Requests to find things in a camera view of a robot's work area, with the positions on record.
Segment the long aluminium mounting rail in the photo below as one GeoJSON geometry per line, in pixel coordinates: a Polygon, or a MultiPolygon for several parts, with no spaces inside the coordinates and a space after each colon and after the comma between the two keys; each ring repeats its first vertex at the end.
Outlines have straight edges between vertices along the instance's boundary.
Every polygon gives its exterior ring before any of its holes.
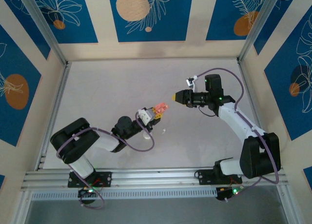
{"type": "MultiPolygon", "coordinates": [[[[112,172],[111,189],[199,187],[198,168],[102,169],[112,172]]],[[[40,169],[25,173],[21,191],[66,189],[69,169],[40,169]]]]}

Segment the pink earbuds case cover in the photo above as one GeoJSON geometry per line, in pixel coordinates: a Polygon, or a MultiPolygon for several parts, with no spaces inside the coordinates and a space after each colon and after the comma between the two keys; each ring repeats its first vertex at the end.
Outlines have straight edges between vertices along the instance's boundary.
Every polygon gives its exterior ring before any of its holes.
{"type": "Polygon", "coordinates": [[[169,106],[166,103],[162,102],[156,105],[155,108],[162,108],[162,113],[163,113],[169,108],[169,106]]]}

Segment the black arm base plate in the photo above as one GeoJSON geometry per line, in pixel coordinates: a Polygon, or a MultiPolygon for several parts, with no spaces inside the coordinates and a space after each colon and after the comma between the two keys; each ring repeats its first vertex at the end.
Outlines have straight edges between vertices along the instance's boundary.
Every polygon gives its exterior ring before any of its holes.
{"type": "Polygon", "coordinates": [[[237,175],[224,175],[216,169],[201,169],[194,174],[200,185],[230,185],[231,183],[242,184],[242,178],[237,175]]]}
{"type": "MultiPolygon", "coordinates": [[[[92,187],[110,187],[112,181],[111,172],[93,172],[84,179],[92,187]]],[[[68,188],[83,188],[86,184],[74,173],[69,173],[68,188]]]]}

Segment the aluminium frame post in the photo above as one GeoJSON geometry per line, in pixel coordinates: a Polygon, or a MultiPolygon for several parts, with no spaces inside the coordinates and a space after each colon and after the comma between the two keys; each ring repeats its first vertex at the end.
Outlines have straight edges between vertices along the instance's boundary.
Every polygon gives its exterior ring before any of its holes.
{"type": "Polygon", "coordinates": [[[263,3],[263,6],[261,7],[258,16],[248,34],[246,37],[246,40],[244,42],[244,45],[237,57],[237,63],[241,64],[245,57],[247,56],[249,50],[253,46],[255,40],[257,39],[259,33],[261,32],[265,22],[267,21],[270,13],[272,12],[276,2],[278,0],[265,0],[263,3]]]}
{"type": "Polygon", "coordinates": [[[57,42],[56,37],[54,36],[50,26],[45,20],[35,0],[21,0],[21,1],[24,4],[25,8],[27,9],[28,13],[30,14],[32,20],[36,24],[37,28],[39,29],[40,33],[48,43],[49,47],[55,53],[56,57],[63,65],[63,67],[66,69],[68,61],[66,60],[59,46],[59,43],[57,42]]]}

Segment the aluminium table side rail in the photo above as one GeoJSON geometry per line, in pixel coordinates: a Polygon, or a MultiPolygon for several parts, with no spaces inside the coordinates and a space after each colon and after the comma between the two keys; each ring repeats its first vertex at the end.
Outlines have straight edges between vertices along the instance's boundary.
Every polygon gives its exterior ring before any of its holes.
{"type": "Polygon", "coordinates": [[[34,171],[38,171],[39,170],[39,166],[40,166],[40,161],[42,156],[44,156],[47,152],[48,146],[49,146],[49,142],[50,142],[50,137],[52,136],[52,132],[54,129],[54,125],[56,122],[56,118],[57,118],[57,114],[59,111],[59,107],[60,107],[60,103],[61,103],[61,99],[63,97],[63,93],[66,87],[66,83],[67,83],[67,79],[70,73],[70,69],[72,66],[72,62],[68,61],[64,67],[62,76],[61,76],[61,80],[59,82],[58,85],[58,89],[56,92],[56,96],[53,102],[53,108],[52,108],[52,112],[50,114],[50,119],[47,125],[47,129],[44,131],[44,137],[41,141],[41,148],[39,150],[39,154],[37,156],[37,160],[34,166],[34,171]]]}
{"type": "Polygon", "coordinates": [[[288,144],[288,133],[280,125],[281,117],[274,96],[271,92],[264,70],[250,67],[248,63],[237,62],[245,89],[253,105],[254,116],[258,125],[266,132],[274,132],[279,137],[281,166],[285,163],[285,149],[288,144]]]}

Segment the black controller board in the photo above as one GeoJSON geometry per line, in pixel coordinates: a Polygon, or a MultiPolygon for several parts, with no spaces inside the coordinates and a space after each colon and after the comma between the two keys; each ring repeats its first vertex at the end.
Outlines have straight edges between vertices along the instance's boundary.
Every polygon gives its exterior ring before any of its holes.
{"type": "Polygon", "coordinates": [[[217,187],[216,199],[222,202],[227,202],[229,199],[238,195],[244,189],[243,186],[217,187]]]}
{"type": "Polygon", "coordinates": [[[90,198],[92,198],[94,195],[95,192],[93,189],[82,188],[81,190],[79,190],[78,199],[81,206],[92,204],[95,200],[91,200],[90,198]]]}

